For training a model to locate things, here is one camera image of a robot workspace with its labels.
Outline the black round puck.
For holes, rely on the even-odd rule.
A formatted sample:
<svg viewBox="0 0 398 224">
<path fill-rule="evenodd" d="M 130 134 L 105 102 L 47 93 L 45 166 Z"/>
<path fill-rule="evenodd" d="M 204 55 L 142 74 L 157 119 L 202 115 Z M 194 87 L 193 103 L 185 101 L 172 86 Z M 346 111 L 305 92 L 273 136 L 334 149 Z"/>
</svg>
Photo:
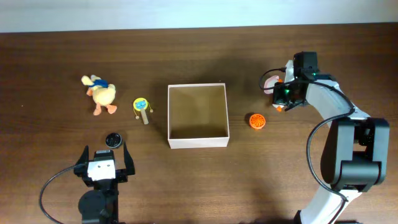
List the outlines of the black round puck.
<svg viewBox="0 0 398 224">
<path fill-rule="evenodd" d="M 105 138 L 105 145 L 111 149 L 116 149 L 123 143 L 123 138 L 118 133 L 110 133 Z"/>
</svg>

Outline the white cardboard box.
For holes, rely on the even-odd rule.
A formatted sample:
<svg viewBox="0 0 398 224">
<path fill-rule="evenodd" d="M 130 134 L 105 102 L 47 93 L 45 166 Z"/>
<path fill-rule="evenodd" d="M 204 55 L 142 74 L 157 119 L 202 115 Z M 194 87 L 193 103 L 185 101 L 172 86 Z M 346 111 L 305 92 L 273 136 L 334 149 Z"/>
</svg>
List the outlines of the white cardboard box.
<svg viewBox="0 0 398 224">
<path fill-rule="evenodd" d="M 167 127 L 172 149 L 226 147 L 230 137 L 226 85 L 169 85 Z"/>
</svg>

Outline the orange round cage ball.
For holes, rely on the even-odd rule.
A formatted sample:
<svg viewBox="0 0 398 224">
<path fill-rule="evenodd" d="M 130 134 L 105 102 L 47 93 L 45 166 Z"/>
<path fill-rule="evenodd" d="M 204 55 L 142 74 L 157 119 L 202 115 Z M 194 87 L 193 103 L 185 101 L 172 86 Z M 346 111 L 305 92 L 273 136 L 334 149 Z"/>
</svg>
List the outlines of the orange round cage ball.
<svg viewBox="0 0 398 224">
<path fill-rule="evenodd" d="M 249 125 L 253 129 L 262 129 L 266 125 L 266 119 L 259 113 L 254 113 L 249 117 Z"/>
</svg>

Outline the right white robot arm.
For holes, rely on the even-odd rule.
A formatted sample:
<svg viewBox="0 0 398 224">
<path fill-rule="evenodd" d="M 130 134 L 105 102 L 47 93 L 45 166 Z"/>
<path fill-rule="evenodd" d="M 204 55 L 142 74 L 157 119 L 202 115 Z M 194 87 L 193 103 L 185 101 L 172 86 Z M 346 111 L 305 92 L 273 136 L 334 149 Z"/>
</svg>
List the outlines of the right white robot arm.
<svg viewBox="0 0 398 224">
<path fill-rule="evenodd" d="M 278 110 L 311 105 L 323 120 L 310 132 L 305 153 L 319 189 L 294 216 L 294 223 L 334 223 L 349 203 L 381 184 L 386 177 L 389 123 L 361 111 L 341 91 L 335 77 L 322 73 L 316 52 L 296 53 L 281 72 L 284 80 L 268 79 L 264 91 Z M 321 176 L 312 165 L 310 146 L 324 125 L 328 136 L 320 161 Z"/>
</svg>

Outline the white duck pink hat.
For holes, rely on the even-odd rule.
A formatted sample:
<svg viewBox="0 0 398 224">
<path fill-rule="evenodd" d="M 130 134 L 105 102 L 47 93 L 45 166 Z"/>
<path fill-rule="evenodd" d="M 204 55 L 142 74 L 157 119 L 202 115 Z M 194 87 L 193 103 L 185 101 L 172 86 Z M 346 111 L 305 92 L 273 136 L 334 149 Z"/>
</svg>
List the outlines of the white duck pink hat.
<svg viewBox="0 0 398 224">
<path fill-rule="evenodd" d="M 268 78 L 265 83 L 264 83 L 264 88 L 270 88 L 270 87 L 274 87 L 276 83 L 278 82 L 283 82 L 282 79 L 279 78 L 278 75 L 274 75 L 270 78 Z M 271 95 L 273 94 L 273 90 L 264 90 L 264 93 L 267 95 Z M 272 106 L 278 111 L 281 112 L 283 109 L 283 105 L 276 105 L 276 104 L 272 104 Z"/>
</svg>

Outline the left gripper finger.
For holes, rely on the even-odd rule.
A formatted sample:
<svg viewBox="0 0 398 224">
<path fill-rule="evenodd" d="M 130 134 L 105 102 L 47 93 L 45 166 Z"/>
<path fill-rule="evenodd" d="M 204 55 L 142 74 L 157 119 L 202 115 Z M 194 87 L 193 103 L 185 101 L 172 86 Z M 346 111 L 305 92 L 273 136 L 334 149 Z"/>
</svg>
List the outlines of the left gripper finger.
<svg viewBox="0 0 398 224">
<path fill-rule="evenodd" d="M 124 165 L 126 167 L 126 170 L 134 170 L 134 161 L 127 149 L 127 145 L 125 142 L 123 145 L 123 151 L 124 151 Z"/>
<path fill-rule="evenodd" d="M 76 165 L 87 163 L 89 163 L 89 147 L 85 146 L 80 158 L 76 162 Z"/>
</svg>

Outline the yellow plush duck toy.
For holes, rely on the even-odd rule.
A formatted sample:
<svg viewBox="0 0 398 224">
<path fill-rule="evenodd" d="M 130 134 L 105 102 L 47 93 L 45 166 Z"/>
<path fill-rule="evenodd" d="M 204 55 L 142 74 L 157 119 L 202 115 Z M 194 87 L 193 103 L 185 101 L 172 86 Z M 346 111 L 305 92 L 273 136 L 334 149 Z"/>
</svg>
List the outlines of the yellow plush duck toy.
<svg viewBox="0 0 398 224">
<path fill-rule="evenodd" d="M 94 116 L 101 114 L 102 107 L 105 107 L 109 114 L 116 112 L 118 107 L 113 105 L 116 97 L 116 87 L 113 84 L 96 75 L 91 75 L 90 77 L 86 75 L 82 76 L 81 82 L 84 86 L 88 87 L 86 94 L 91 96 L 96 104 L 93 112 Z"/>
</svg>

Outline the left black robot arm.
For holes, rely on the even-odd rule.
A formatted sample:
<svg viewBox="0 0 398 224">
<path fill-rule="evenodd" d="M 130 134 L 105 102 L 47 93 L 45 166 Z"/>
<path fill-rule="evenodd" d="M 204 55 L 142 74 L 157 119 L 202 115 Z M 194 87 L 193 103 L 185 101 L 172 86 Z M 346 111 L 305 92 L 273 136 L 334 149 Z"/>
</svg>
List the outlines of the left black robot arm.
<svg viewBox="0 0 398 224">
<path fill-rule="evenodd" d="M 136 173 L 126 144 L 123 144 L 123 156 L 125 168 L 117 169 L 113 150 L 96 151 L 90 160 L 89 148 L 84 148 L 73 169 L 74 174 L 91 188 L 78 202 L 82 223 L 119 223 L 118 185 Z"/>
</svg>

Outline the yellow rattle drum toy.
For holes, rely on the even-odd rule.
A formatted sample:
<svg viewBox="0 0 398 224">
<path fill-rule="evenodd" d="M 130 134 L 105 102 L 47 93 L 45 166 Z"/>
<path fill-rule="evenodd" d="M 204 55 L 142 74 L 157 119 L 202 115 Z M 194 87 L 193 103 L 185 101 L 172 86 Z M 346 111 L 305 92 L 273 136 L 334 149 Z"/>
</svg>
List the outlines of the yellow rattle drum toy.
<svg viewBox="0 0 398 224">
<path fill-rule="evenodd" d="M 143 97 L 136 98 L 133 103 L 133 109 L 136 119 L 142 119 L 144 124 L 149 124 L 149 119 L 147 117 L 146 110 L 149 109 L 150 113 L 153 113 L 150 103 Z"/>
</svg>

